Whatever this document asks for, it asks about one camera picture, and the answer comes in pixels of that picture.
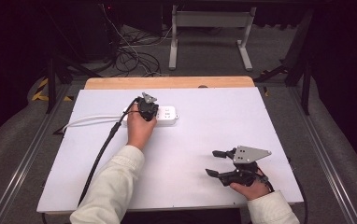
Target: person's right hand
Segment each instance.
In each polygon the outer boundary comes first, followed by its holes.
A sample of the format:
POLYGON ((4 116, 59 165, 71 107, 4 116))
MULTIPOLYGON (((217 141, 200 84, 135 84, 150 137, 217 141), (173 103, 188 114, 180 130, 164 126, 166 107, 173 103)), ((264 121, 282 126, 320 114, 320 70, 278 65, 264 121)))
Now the person's right hand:
POLYGON ((137 104, 132 105, 128 116, 128 142, 126 145, 143 149, 149 141, 153 128, 156 125, 156 118, 146 121, 138 113, 137 104))
POLYGON ((255 179, 250 187, 237 183, 232 183, 230 187, 231 189, 234 189, 236 192, 245 196, 248 201, 258 199, 270 193, 269 187, 265 183, 261 183, 259 179, 255 179))

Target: white tabletop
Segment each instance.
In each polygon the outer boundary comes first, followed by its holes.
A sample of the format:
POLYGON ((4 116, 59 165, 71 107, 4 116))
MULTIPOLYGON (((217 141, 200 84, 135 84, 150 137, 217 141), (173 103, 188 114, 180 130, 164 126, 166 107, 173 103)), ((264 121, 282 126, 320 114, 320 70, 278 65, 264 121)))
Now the white tabletop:
MULTIPOLYGON (((159 105, 172 105, 176 124, 156 127, 144 148, 146 163, 136 182, 130 210, 238 207, 243 196, 205 169, 234 171, 230 159, 215 158, 213 150, 247 146, 270 150, 259 166, 289 203, 303 201, 293 172, 257 88, 84 90, 79 93, 71 121, 95 115, 119 115, 146 92, 159 105)), ((93 162, 115 121, 99 119, 69 127, 65 133, 37 212, 70 212, 93 162)), ((100 160, 103 166, 127 141, 122 125, 100 160)))

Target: power socket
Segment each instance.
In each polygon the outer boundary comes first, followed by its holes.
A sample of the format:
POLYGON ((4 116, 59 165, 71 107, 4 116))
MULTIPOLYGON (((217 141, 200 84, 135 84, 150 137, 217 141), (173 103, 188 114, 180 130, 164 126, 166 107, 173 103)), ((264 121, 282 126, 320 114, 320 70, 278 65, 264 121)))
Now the power socket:
MULTIPOLYGON (((156 126, 170 126, 176 123, 176 119, 179 115, 176 113, 176 108, 170 105, 159 106, 158 112, 156 113, 156 126)), ((127 125, 128 117, 127 115, 123 118, 122 122, 127 125)))

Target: white sleeve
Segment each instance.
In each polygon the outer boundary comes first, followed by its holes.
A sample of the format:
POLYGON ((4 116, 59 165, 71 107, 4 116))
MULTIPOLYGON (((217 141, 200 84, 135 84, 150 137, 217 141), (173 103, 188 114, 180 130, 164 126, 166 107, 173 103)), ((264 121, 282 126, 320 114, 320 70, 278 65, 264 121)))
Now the white sleeve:
POLYGON ((253 224, 292 224, 300 223, 281 192, 275 191, 261 198, 248 201, 253 224))
POLYGON ((123 147, 93 178, 71 223, 120 223, 143 164, 138 148, 123 147))

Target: white sweater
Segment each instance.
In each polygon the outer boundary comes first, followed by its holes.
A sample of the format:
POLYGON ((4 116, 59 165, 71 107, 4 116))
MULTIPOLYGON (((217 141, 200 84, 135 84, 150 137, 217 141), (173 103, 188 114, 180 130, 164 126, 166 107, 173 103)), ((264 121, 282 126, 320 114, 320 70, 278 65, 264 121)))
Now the white sweater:
MULTIPOLYGON (((134 183, 144 164, 136 147, 125 146, 93 178, 72 223, 120 223, 132 198, 134 183)), ((280 191, 248 201, 253 224, 299 223, 280 191)))

